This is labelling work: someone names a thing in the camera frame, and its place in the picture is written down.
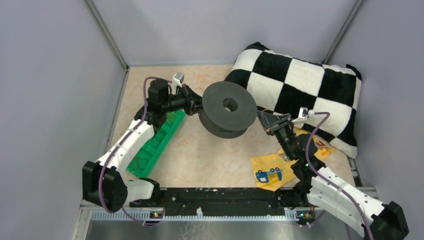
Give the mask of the black white checkered pillow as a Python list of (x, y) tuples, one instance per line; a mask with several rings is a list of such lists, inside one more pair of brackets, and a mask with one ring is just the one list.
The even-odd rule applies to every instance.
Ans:
[[(319, 113), (297, 128), (311, 132), (350, 158), (358, 155), (354, 134), (362, 75), (353, 66), (327, 65), (248, 45), (225, 77), (245, 88), (259, 110), (296, 118), (302, 107)], [(330, 114), (324, 119), (322, 113)]]

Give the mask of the green compartment tray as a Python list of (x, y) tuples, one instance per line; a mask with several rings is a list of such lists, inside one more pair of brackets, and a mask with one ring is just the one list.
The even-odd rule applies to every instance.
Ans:
[(167, 113), (166, 121), (136, 153), (126, 169), (138, 178), (148, 177), (185, 116), (183, 110)]

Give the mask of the yellow cloth with car print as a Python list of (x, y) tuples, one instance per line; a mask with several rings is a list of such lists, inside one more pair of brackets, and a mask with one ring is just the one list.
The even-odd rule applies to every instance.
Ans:
[[(338, 152), (317, 135), (313, 137), (313, 142), (317, 147), (314, 155), (322, 162), (326, 162), (331, 155)], [(287, 161), (284, 157), (285, 152), (279, 149), (277, 153), (250, 158), (256, 187), (274, 192), (281, 187), (293, 187), (300, 181), (291, 169), (295, 162)]]

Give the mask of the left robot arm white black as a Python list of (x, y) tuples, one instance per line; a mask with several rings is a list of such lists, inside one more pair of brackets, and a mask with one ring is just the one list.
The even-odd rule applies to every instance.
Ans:
[(159, 187), (148, 178), (124, 181), (123, 174), (139, 150), (153, 139), (167, 114), (183, 110), (196, 114), (202, 98), (184, 83), (184, 74), (171, 80), (147, 77), (143, 83), (144, 104), (135, 114), (124, 135), (101, 157), (82, 167), (83, 200), (115, 213), (126, 203), (142, 200), (154, 207), (160, 202)]

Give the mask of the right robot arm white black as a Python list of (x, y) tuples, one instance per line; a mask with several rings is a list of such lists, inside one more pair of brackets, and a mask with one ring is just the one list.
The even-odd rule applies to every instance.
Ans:
[(316, 158), (318, 149), (313, 137), (330, 117), (329, 112), (321, 112), (323, 119), (311, 133), (295, 133), (295, 122), (307, 120), (316, 114), (304, 107), (296, 119), (288, 113), (257, 113), (266, 134), (276, 137), (287, 159), (294, 162), (290, 168), (299, 180), (293, 188), (294, 202), (299, 206), (309, 204), (323, 209), (365, 240), (404, 240), (410, 231), (399, 204), (394, 201), (384, 203), (368, 196)]

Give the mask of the black cable spool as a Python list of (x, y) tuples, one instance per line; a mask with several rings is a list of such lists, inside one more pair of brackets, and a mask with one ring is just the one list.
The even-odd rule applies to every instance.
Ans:
[(222, 139), (243, 135), (258, 114), (252, 95), (242, 86), (229, 81), (209, 85), (202, 95), (201, 103), (198, 118), (202, 126)]

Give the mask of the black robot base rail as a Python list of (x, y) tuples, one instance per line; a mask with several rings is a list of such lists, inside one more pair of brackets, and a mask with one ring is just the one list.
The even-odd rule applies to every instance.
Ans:
[(131, 202), (132, 208), (159, 208), (167, 217), (193, 216), (200, 209), (206, 217), (282, 216), (295, 210), (296, 217), (313, 219), (318, 208), (292, 188), (276, 191), (254, 187), (182, 188), (155, 190), (149, 199)]

